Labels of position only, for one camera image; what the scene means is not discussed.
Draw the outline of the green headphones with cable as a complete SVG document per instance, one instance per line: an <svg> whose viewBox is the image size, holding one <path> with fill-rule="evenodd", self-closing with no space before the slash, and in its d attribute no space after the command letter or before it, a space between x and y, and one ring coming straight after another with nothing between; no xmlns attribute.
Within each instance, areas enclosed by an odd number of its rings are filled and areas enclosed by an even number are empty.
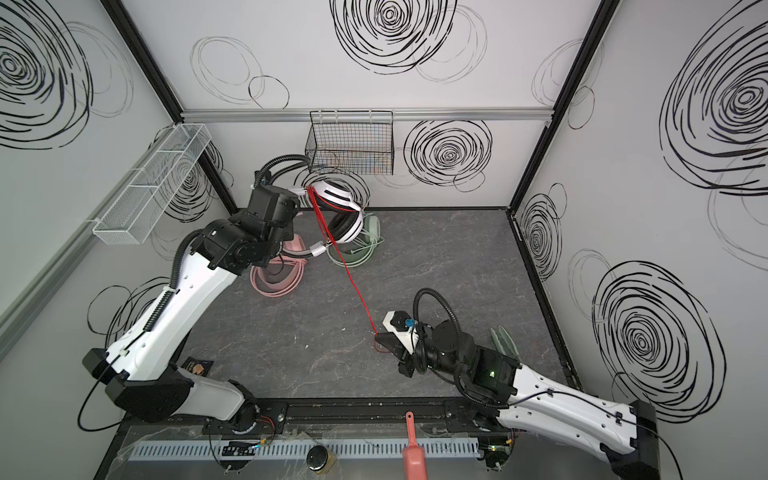
<svg viewBox="0 0 768 480"><path fill-rule="evenodd" d="M360 234L349 246L339 252L330 247L326 255L338 267L356 268L366 263L383 242L379 217L374 214L366 214L363 218L363 228Z"/></svg>

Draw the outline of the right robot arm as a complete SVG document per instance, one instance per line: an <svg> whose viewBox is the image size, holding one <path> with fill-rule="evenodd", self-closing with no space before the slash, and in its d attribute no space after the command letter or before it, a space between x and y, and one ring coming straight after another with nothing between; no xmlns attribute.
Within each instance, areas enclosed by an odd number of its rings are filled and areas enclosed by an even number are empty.
<svg viewBox="0 0 768 480"><path fill-rule="evenodd" d="M481 422L576 447L621 479L661 478L661 451L669 445L650 403L589 395L537 373L513 354L477 344L432 288L417 291L410 311L387 312L382 325L374 341L397 359L402 375L432 372L445 379Z"/></svg>

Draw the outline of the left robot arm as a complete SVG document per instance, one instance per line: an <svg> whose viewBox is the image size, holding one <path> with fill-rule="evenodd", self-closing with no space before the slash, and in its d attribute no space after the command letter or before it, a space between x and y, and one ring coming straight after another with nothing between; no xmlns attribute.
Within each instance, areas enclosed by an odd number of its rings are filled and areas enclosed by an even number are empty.
<svg viewBox="0 0 768 480"><path fill-rule="evenodd" d="M240 383L195 375L173 360L210 304L243 272L267 266L291 238L299 197L273 185L268 175L281 163L301 168L311 161L287 154L256 171L249 205L187 234L174 255L169 282L151 307L108 348L84 356L83 365L97 384L131 417L147 423L178 415L204 417L240 435L261 421L255 398Z"/></svg>

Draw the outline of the pink headphones with cable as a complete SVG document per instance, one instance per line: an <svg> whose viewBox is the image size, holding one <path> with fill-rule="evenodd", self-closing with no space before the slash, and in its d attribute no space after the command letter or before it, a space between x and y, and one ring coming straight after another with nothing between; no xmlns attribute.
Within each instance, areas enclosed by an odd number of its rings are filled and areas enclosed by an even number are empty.
<svg viewBox="0 0 768 480"><path fill-rule="evenodd" d="M307 260L294 258L288 253L296 253L305 249L305 243L300 235L290 240L285 250L273 258L267 267L252 267L250 271L251 286L262 296L280 298L292 293L301 283Z"/></svg>

